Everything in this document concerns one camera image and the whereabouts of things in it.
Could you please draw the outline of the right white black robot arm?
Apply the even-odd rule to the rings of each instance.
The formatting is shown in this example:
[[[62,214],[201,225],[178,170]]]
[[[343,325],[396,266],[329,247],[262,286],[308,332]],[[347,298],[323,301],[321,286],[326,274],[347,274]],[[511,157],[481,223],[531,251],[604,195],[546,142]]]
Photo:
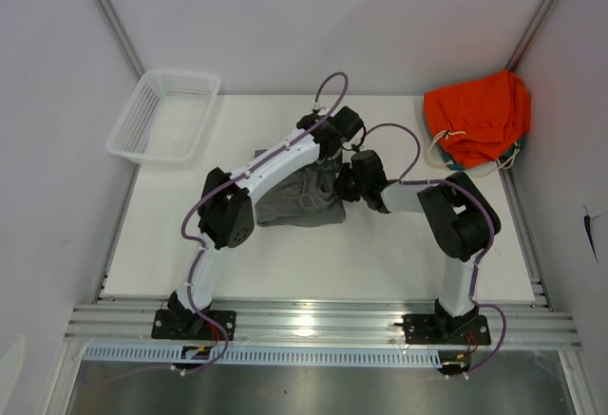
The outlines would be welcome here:
[[[379,156],[366,150],[342,166],[335,192],[348,202],[364,200],[380,214],[424,215],[446,256],[434,307],[435,334],[449,343],[465,335],[479,314],[474,301],[479,265],[501,230],[498,215],[472,179],[464,172],[445,179],[388,179]]]

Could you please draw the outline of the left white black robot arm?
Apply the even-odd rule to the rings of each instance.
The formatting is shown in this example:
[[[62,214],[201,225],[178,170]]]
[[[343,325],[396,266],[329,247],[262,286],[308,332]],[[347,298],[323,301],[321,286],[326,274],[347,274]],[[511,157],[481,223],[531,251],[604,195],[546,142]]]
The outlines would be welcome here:
[[[255,229],[255,206],[285,178],[306,165],[339,156],[343,144],[364,128],[347,106],[325,115],[301,118],[283,140],[250,162],[229,172],[220,168],[205,179],[200,200],[188,211],[181,237],[198,245],[185,281],[169,296],[173,328],[187,339],[205,330],[220,263],[230,249],[243,244]]]

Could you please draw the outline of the grey shorts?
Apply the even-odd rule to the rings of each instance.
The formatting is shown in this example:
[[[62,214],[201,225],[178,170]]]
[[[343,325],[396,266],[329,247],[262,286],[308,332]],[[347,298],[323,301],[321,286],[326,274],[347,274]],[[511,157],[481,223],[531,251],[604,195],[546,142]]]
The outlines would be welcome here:
[[[334,189],[341,168],[342,160],[334,159],[296,170],[256,203],[256,224],[314,228],[344,222],[345,207]]]

